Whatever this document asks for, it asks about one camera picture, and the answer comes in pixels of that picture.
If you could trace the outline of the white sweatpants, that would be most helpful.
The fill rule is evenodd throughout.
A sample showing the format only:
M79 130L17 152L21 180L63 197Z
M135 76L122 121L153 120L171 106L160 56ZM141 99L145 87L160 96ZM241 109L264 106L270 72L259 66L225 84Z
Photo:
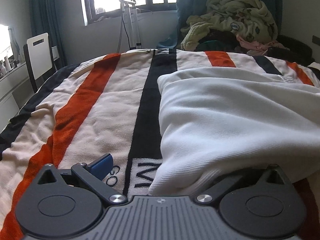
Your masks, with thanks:
M319 170L319 89L275 74L201 67L162 75L162 164L152 195L192 195L217 177L279 165L291 182Z

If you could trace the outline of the white dressing table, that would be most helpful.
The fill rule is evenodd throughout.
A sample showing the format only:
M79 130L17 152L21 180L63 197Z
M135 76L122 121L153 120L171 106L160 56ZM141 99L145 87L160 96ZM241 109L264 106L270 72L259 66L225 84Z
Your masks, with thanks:
M1 131L33 95L26 63L1 77Z

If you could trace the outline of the black wall socket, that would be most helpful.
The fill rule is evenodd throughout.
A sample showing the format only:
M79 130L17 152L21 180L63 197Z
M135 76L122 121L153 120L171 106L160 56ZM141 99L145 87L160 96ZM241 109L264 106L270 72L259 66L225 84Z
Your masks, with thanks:
M315 36L315 35L312 36L312 42L313 42L314 44L320 46L320 38L317 37L317 36Z

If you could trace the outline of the lit vanity mirror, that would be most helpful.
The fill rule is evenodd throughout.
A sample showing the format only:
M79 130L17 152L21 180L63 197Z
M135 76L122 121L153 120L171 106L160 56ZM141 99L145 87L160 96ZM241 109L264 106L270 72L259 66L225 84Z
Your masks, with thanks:
M5 62L5 58L12 57L13 51L9 35L9 28L6 25L0 25L0 59Z

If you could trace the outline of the cream patterned fleece blanket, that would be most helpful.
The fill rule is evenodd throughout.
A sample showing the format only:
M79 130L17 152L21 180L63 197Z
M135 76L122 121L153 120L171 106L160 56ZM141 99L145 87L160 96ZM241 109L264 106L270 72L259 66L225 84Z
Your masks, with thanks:
M239 34L247 42L268 43L276 40L278 27L261 0L207 0L207 13L191 15L181 29L181 48L194 51L211 30Z

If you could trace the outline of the striped bed blanket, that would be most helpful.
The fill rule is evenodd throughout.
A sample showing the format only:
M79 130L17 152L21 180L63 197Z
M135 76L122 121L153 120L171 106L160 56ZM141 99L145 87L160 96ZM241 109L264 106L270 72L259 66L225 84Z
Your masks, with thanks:
M132 50L67 66L51 76L1 133L1 239L21 239L18 201L40 169L69 169L109 153L103 182L127 197L149 192L162 164L160 76L201 67L275 74L319 89L319 68L222 51ZM319 170L292 182L307 211L298 235L319 239Z

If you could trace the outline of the teal curtain left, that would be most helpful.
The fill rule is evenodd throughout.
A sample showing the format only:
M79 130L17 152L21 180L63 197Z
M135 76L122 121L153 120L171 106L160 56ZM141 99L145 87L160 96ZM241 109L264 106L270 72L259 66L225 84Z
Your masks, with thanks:
M33 36L48 33L49 43L56 46L59 58L57 69L67 65L59 31L55 0L29 0L31 32Z

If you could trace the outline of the pink garment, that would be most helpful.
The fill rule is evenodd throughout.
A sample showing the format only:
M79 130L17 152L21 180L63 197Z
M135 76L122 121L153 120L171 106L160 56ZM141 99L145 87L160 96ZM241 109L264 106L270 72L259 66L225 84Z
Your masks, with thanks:
M289 50L278 41L274 40L266 44L260 43L258 41L247 42L239 34L236 35L237 41L240 43L240 46L244 49L247 49L247 55L249 56L258 56L266 55L269 48L281 48Z

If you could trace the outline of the garment steamer stand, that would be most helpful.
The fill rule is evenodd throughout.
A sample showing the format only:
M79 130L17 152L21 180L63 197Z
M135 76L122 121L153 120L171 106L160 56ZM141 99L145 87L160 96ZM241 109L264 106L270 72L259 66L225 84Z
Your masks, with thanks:
M138 25L136 0L119 0L120 2L120 32L117 53L120 52L123 32L127 37L129 50L142 49Z

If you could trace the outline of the white black chair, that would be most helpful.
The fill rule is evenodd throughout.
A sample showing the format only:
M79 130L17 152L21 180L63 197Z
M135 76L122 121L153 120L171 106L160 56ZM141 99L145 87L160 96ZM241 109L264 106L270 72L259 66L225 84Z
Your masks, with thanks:
M38 91L37 80L44 74L52 76L55 73L48 33L42 33L27 39L23 51L30 83L34 93L36 93Z

